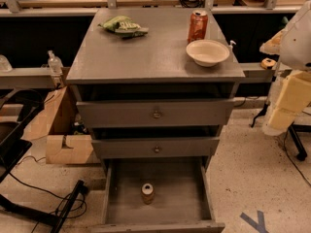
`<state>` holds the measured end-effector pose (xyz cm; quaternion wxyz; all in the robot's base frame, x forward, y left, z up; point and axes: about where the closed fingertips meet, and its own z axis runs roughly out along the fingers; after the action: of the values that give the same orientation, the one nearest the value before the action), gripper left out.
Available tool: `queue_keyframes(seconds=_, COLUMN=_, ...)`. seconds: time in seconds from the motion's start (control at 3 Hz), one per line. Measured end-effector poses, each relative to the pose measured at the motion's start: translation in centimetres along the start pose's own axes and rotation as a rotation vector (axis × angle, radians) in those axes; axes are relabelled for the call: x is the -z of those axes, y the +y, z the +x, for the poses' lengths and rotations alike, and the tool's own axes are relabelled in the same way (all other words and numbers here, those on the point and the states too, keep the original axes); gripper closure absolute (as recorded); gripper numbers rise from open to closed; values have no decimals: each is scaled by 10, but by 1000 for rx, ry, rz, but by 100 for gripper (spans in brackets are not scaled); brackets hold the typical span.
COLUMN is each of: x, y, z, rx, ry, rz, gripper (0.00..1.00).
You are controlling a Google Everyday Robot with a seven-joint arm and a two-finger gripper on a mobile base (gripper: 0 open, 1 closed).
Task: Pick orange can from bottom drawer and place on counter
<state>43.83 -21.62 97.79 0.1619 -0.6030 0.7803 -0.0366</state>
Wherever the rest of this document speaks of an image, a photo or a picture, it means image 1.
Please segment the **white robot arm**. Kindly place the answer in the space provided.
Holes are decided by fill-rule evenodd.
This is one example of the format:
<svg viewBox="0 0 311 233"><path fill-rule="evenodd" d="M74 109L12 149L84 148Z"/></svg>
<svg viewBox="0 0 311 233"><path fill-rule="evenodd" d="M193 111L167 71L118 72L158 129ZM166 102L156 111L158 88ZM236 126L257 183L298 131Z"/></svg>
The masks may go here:
<svg viewBox="0 0 311 233"><path fill-rule="evenodd" d="M311 1L307 0L286 24L259 48L277 54L291 72L277 76L270 89L270 103L262 131L278 136L287 131L295 118L311 103Z"/></svg>

